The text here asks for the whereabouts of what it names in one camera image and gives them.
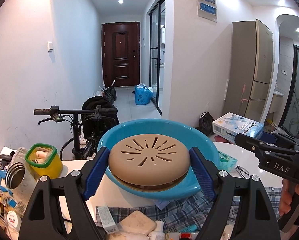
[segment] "bicycle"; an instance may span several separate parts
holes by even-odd
[[[78,121],[78,115],[81,115],[81,122]],[[96,109],[91,110],[59,110],[58,106],[51,106],[48,109],[34,109],[34,115],[49,115],[50,118],[46,118],[40,120],[38,125],[42,122],[54,121],[56,123],[67,121],[71,123],[71,131],[73,128],[73,138],[68,140],[61,148],[59,152],[59,157],[62,159],[62,153],[64,148],[74,141],[74,148],[72,149],[72,154],[74,155],[74,160],[86,160],[88,157],[92,157],[94,153],[97,152],[97,146],[107,131],[106,122],[107,121],[115,121],[116,119],[104,116],[104,114],[117,114],[117,108],[102,108],[101,105],[96,106]],[[91,120],[95,122],[95,127],[92,135],[87,138],[86,146],[84,148],[80,147],[79,137],[81,135],[81,127],[84,121]]]

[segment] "wall switch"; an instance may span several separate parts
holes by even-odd
[[[48,49],[48,51],[53,51],[53,42],[47,43],[47,49]]]

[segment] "plaid cloth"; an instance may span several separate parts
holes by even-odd
[[[279,219],[279,202],[281,188],[265,187],[270,198],[277,220]],[[229,213],[227,224],[235,223],[237,211],[239,208],[240,196],[233,198],[232,207]],[[188,198],[171,201],[163,210],[157,206],[139,207],[139,208],[119,208],[110,207],[109,210],[116,223],[123,220],[135,210],[139,210],[152,220],[161,220],[164,222],[164,232],[176,232],[190,225],[195,224],[198,229],[205,222],[212,202],[204,197],[202,191]],[[96,220],[100,221],[96,207]]]

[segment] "handlebar grip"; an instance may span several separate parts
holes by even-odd
[[[296,219],[299,217],[299,195],[295,193],[295,186],[295,183],[290,182],[288,188],[288,191],[293,196],[291,210],[287,214],[284,214],[278,221],[279,228],[284,233],[287,233],[291,229]]]
[[[102,108],[102,112],[100,114],[117,114],[117,108]]]
[[[34,115],[51,115],[51,109],[40,109],[35,108],[34,109]]]

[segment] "refrigerator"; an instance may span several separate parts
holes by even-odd
[[[260,20],[233,22],[230,79],[223,115],[231,112],[259,122],[273,68],[273,33]]]

